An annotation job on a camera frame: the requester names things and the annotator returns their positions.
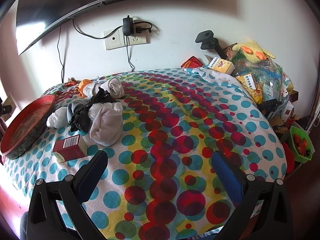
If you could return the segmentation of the red cigarette box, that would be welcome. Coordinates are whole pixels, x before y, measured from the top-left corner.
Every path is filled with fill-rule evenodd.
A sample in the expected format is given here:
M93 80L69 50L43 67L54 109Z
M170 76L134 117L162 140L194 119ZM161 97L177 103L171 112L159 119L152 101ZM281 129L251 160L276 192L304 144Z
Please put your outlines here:
M59 162L67 162L87 156L87 144L81 135L74 135L55 142L53 155Z

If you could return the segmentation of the black plastic bag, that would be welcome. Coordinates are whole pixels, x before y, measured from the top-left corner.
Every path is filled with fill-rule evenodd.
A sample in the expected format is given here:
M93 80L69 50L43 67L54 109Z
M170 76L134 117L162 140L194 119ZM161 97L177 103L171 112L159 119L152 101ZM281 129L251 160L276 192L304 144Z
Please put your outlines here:
M79 111L73 114L71 122L70 131L82 131L88 132L91 124L89 118L89 109L96 103L116 103L117 101L113 99L107 91L104 91L102 88L99 88L97 95L90 98L89 102L82 107Z

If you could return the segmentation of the grey white sock pair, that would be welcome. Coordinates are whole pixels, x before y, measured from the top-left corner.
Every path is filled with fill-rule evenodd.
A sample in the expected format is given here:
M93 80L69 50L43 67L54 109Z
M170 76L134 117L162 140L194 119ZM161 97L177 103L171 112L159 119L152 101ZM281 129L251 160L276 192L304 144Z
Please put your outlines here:
M113 99L119 99L124 96L124 88L120 80L117 77L108 79L106 82L100 83L90 83L84 88L84 94L86 97L91 98L99 92L99 88L110 93Z

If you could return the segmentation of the blue grey sock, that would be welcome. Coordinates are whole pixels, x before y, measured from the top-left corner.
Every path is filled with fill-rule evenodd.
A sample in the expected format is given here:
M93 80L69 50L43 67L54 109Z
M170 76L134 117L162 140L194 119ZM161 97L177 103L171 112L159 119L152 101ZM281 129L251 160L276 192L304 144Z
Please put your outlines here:
M77 111L82 109L84 105L86 105L89 102L88 98L80 98L80 99L75 99L71 103L68 104L67 106L67 120L70 123L73 114L75 114Z

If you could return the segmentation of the polka dot bed sheet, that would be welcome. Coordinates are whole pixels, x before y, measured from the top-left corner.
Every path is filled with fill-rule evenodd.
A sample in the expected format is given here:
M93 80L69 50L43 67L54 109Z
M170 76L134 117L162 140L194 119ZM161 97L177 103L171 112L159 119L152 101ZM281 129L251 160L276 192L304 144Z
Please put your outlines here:
M123 130L84 208L108 239L183 239L222 226L234 211L211 156L265 181L283 178L283 147L229 75L180 68L118 75Z

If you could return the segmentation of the green basket with fruit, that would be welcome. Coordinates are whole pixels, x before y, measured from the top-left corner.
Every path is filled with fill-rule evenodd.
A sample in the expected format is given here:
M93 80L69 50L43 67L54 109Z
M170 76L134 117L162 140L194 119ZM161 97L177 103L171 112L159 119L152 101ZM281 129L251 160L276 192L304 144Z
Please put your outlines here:
M291 126L289 147L294 155L295 161L306 163L312 159L315 152L309 135L303 129Z

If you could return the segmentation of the round red tray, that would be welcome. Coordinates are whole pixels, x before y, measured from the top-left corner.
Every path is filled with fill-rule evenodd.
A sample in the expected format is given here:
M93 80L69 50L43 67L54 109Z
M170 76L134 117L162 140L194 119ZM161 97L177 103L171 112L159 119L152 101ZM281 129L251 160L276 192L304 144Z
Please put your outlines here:
M55 110L55 96L42 96L25 107L11 122L1 140L1 155L14 160L23 155L44 132Z

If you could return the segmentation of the red candy wrapper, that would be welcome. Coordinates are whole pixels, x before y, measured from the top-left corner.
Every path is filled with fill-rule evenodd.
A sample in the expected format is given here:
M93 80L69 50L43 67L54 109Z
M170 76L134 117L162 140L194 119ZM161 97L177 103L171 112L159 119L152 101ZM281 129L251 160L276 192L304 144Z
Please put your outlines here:
M71 78L71 79L68 79L68 81L66 83L64 83L64 86L66 87L71 87L71 86L75 86L78 82L76 81L75 78Z

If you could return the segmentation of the yellow medicine box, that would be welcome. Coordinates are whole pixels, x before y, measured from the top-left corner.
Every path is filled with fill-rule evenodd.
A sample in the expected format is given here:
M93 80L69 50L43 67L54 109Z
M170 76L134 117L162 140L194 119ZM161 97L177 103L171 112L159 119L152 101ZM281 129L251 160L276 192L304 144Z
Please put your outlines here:
M235 69L235 66L230 61L214 57L210 64L208 64L208 68L220 73L231 75L233 70Z
M263 90L260 83L255 80L252 72L237 76L236 79L248 91L249 95L257 105L263 102Z

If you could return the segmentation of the clear bag of goods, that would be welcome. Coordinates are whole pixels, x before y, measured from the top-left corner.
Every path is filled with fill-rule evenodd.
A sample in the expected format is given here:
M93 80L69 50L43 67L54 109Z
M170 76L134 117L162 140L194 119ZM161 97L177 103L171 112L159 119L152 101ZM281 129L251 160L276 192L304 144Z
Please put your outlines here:
M291 79L283 68L271 59L251 63L240 53L235 55L231 62L235 66L232 76L251 75L255 81L255 87L262 89L263 102L272 99L284 102L289 96L290 88L292 88Z

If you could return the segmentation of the red snack packet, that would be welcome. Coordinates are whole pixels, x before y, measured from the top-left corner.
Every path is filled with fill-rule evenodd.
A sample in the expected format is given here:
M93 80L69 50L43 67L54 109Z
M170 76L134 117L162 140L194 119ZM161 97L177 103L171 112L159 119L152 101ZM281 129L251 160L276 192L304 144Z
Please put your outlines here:
M199 68L202 66L203 63L198 58L196 58L195 56L191 56L181 65L181 68Z

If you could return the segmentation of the yellow knitted duck toy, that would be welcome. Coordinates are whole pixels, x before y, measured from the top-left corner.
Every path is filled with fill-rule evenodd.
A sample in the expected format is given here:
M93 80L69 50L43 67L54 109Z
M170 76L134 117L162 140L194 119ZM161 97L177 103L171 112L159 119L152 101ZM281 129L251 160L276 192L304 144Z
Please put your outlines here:
M268 50L259 46L256 41L250 40L245 43L237 43L232 46L232 51L241 50L245 58L251 63L258 63L267 59L275 59L276 57Z

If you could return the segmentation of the black power plug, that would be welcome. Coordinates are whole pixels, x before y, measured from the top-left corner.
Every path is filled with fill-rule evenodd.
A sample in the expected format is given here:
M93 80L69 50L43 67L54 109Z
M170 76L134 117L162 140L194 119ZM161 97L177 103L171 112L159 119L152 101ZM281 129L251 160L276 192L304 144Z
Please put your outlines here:
M144 31L148 31L149 33L152 33L152 28L153 28L152 23L149 23L149 22L142 22L142 23L146 23L149 26L148 27L136 26L136 33L141 34Z

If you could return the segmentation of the black power adapter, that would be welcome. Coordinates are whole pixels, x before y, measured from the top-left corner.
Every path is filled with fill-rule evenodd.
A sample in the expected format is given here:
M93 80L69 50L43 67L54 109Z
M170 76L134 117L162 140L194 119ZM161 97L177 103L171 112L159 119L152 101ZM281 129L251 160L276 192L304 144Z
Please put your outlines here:
M127 15L127 17L123 18L123 35L131 36L133 33L133 18Z

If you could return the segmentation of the white wall socket plate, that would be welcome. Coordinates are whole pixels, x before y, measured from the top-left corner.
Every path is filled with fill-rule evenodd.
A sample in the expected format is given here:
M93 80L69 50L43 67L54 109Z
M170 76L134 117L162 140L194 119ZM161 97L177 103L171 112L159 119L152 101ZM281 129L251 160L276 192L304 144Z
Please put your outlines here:
M134 33L132 36L125 36L121 28L116 30L114 33L111 33L111 31L112 30L104 31L105 36L110 34L109 37L105 38L106 50L123 48L125 46L147 44L148 42L145 32L140 34Z

